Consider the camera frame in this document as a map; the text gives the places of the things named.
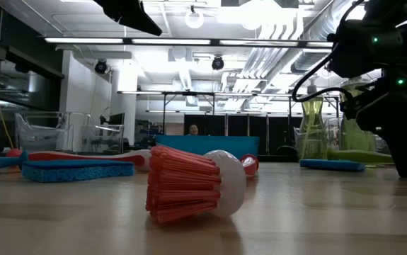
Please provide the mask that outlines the long ceiling light bar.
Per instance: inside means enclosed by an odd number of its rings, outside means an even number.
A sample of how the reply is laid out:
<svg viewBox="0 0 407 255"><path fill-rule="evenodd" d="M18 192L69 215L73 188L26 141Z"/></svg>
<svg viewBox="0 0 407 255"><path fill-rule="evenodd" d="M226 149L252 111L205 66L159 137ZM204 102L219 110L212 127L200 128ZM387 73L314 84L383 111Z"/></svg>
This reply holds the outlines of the long ceiling light bar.
<svg viewBox="0 0 407 255"><path fill-rule="evenodd" d="M138 45L138 46L196 46L196 47L265 47L331 49L331 42L310 40L249 40L249 39L190 39L190 38L78 38L46 37L47 43L58 45Z"/></svg>

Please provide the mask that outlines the clear plastic bin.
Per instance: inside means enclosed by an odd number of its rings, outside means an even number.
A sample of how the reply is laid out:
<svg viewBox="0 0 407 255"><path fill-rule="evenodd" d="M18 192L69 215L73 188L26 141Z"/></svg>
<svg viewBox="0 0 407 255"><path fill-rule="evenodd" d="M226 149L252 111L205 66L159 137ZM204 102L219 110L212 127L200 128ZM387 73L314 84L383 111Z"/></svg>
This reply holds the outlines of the clear plastic bin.
<svg viewBox="0 0 407 255"><path fill-rule="evenodd" d="M343 117L340 118L328 118L323 120L324 121L324 127L325 127L325 134L326 134L326 151L327 149L332 149L332 150L341 150L340 146L340 124L341 120ZM385 141L383 141L382 138L380 138L377 135L374 135L376 137L376 151L375 152L381 152L385 154L389 154L389 148ZM300 131L299 128L294 128L294 145L297 149L297 157L299 158L299 137L300 137Z"/></svg>
<svg viewBox="0 0 407 255"><path fill-rule="evenodd" d="M123 153L123 125L101 125L89 114L21 112L15 114L16 146L29 152Z"/></svg>

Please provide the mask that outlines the clear soap bottle yellow liquid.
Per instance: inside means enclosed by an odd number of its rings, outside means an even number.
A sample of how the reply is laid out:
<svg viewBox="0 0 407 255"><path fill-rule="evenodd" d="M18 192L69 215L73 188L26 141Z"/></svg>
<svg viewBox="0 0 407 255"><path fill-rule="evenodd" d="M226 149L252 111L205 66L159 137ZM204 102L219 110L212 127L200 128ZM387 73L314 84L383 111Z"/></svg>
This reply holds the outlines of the clear soap bottle yellow liquid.
<svg viewBox="0 0 407 255"><path fill-rule="evenodd" d="M363 79L358 76L350 78L340 84L340 88L350 92L353 97L362 94L362 91L357 90L358 86L368 84L368 79ZM355 119L347 119L344 113L340 124L340 149L341 150L362 150L376 151L376 137L371 132L361 130Z"/></svg>
<svg viewBox="0 0 407 255"><path fill-rule="evenodd" d="M303 118L299 127L299 158L323 159L326 153L326 133L322 118L323 97L302 102Z"/></svg>

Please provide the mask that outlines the red dish brush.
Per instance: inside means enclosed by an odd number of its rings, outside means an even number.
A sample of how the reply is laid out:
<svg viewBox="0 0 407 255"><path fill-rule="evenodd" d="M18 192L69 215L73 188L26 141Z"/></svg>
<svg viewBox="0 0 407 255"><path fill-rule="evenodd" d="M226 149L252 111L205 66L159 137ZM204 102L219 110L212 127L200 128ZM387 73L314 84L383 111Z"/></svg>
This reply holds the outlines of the red dish brush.
<svg viewBox="0 0 407 255"><path fill-rule="evenodd" d="M224 150L199 155L163 145L150 152L145 208L161 224L201 213L233 215L259 168L252 154L237 159Z"/></svg>
<svg viewBox="0 0 407 255"><path fill-rule="evenodd" d="M77 170L102 169L103 171L134 171L149 169L149 150L138 150L116 155L79 155L65 152L12 149L2 159L13 165L26 166L38 170Z"/></svg>

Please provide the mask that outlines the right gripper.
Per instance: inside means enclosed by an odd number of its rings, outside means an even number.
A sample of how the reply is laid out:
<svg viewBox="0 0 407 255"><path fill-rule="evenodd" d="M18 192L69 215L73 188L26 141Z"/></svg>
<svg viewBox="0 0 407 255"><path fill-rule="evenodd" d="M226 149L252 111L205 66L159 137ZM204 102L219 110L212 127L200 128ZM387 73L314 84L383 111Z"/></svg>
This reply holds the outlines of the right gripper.
<svg viewBox="0 0 407 255"><path fill-rule="evenodd" d="M407 83L382 77L350 90L340 109L363 131L384 139L400 177L407 178Z"/></svg>

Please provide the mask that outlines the blue plastic bin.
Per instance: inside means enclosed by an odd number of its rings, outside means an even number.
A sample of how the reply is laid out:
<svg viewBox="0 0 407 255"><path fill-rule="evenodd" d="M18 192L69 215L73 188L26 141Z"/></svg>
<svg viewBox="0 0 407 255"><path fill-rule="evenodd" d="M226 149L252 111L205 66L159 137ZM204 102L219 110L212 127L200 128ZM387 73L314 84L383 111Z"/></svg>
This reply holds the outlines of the blue plastic bin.
<svg viewBox="0 0 407 255"><path fill-rule="evenodd" d="M246 136L158 135L155 140L158 145L200 155L224 150L237 159L245 154L257 156L260 143L258 137Z"/></svg>

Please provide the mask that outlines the black curved object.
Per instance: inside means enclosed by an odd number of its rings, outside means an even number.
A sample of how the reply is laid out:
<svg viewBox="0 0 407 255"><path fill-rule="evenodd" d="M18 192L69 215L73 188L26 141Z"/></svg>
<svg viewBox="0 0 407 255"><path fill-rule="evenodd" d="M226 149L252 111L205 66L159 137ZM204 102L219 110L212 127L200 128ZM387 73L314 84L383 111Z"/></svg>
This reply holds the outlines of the black curved object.
<svg viewBox="0 0 407 255"><path fill-rule="evenodd" d="M295 157L297 156L297 149L293 146L283 145L277 148L276 155Z"/></svg>

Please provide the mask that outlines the blue sponge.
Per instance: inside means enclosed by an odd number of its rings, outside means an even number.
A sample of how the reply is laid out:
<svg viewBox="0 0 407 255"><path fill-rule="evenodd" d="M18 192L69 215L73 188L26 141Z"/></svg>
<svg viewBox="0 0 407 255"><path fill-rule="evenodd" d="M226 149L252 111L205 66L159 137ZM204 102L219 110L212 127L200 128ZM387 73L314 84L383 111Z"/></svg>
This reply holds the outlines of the blue sponge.
<svg viewBox="0 0 407 255"><path fill-rule="evenodd" d="M346 160L301 159L299 166L308 169L344 172L362 172L365 170L364 164Z"/></svg>
<svg viewBox="0 0 407 255"><path fill-rule="evenodd" d="M99 159L26 161L21 173L25 179L40 183L87 181L134 175L134 164Z"/></svg>

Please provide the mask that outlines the green dish brush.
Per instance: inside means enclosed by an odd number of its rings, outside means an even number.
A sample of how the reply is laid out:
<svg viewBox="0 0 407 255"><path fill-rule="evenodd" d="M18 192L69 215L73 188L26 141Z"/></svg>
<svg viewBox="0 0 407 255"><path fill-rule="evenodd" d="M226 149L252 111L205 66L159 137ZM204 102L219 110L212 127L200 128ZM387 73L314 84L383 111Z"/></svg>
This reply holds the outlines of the green dish brush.
<svg viewBox="0 0 407 255"><path fill-rule="evenodd" d="M348 160L363 164L394 164L389 154L371 152L365 150L332 150L327 149L326 156L331 160Z"/></svg>

